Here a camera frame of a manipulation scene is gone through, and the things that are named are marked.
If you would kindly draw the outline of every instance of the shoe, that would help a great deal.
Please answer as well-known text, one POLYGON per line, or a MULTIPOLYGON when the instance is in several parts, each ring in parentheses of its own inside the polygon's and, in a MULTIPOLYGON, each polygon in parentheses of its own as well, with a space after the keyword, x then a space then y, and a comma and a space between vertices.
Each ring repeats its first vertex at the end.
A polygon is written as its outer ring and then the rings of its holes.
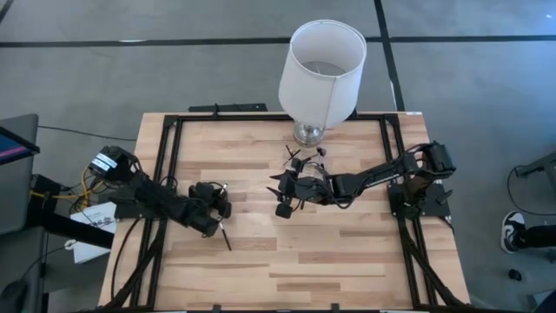
POLYGON ((525 219, 523 218, 523 214, 518 211, 511 211, 508 213, 502 220, 500 247, 502 247, 502 249, 509 254, 519 250, 519 248, 513 244, 513 240, 518 231, 524 231, 525 229, 525 219))

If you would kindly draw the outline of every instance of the screen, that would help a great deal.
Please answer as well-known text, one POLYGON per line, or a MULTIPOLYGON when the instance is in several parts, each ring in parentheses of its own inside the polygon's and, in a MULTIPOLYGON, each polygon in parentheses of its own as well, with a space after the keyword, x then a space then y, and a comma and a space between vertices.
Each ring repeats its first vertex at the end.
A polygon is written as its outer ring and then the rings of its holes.
POLYGON ((8 159, 14 159, 21 155, 27 155, 31 149, 0 134, 0 163, 8 159))

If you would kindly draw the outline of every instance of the white paper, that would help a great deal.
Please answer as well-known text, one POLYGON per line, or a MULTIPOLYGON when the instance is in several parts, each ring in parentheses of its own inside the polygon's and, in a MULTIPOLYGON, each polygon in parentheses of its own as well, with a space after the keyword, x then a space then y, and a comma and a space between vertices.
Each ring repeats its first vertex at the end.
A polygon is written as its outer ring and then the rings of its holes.
MULTIPOLYGON (((116 205, 114 203, 103 203, 88 207, 83 210, 83 213, 74 213, 70 218, 74 221, 86 223, 88 225, 91 225, 92 221, 100 229, 114 234, 116 233, 116 220, 114 218, 114 212, 116 212, 116 205)), ((76 264, 85 263, 95 257, 109 252, 110 249, 96 247, 88 243, 77 242, 73 245, 73 258, 76 264)))

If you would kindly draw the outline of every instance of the monitor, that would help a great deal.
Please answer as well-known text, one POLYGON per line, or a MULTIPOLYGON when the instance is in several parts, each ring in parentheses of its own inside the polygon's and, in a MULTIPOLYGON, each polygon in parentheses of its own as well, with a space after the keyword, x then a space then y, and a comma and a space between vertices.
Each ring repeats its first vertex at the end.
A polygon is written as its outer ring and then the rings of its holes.
POLYGON ((33 156, 40 151, 35 144, 0 127, 0 165, 33 156))

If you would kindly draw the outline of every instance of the yellow cable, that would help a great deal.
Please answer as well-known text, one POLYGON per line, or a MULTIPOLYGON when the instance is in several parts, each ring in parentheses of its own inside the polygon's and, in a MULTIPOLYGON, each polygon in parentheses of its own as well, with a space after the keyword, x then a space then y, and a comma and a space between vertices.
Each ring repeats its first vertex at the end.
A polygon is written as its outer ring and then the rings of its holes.
MULTIPOLYGON (((71 195, 71 196, 52 196, 55 199, 77 199, 78 197, 81 196, 85 196, 85 194, 89 194, 91 191, 97 190, 98 187, 102 186, 103 183, 98 183, 97 185, 95 185, 95 187, 91 188, 90 190, 87 190, 86 192, 82 193, 81 195, 71 195)), ((45 197, 44 194, 40 194, 38 192, 35 191, 31 191, 30 194, 32 196, 39 196, 39 197, 45 197)))
POLYGON ((85 166, 81 172, 81 186, 83 187, 83 194, 85 195, 85 200, 81 203, 81 209, 89 206, 89 192, 87 192, 87 184, 85 183, 85 173, 89 169, 89 166, 85 166))

